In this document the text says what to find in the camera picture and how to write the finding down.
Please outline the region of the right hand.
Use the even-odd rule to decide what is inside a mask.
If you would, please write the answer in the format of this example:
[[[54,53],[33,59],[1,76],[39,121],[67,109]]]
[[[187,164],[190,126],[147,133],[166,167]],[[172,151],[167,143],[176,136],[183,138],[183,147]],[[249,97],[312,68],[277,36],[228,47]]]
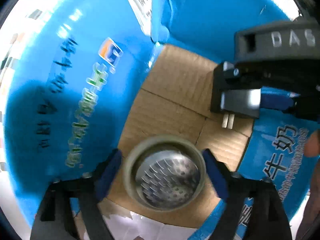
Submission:
[[[304,155],[307,157],[315,157],[320,152],[319,130],[310,135],[304,147]]]

